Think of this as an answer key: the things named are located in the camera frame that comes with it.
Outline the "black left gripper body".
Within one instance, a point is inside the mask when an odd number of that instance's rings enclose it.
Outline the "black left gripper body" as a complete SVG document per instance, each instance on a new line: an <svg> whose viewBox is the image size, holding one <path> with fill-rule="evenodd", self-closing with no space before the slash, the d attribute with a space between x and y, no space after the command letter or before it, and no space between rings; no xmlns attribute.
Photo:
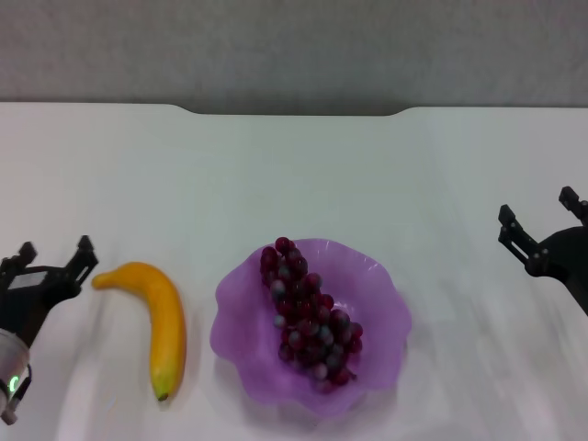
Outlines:
<svg viewBox="0 0 588 441"><path fill-rule="evenodd" d="M32 345L49 312L73 299L68 295L59 269L41 269L15 277L9 288L1 287L1 329Z"/></svg>

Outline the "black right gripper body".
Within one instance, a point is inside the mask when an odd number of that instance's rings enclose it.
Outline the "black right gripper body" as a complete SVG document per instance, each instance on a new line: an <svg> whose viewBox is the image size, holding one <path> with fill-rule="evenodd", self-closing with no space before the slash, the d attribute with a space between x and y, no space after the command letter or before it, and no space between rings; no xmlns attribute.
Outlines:
<svg viewBox="0 0 588 441"><path fill-rule="evenodd" d="M528 255L526 272L558 280L587 313L587 228L555 232L538 243Z"/></svg>

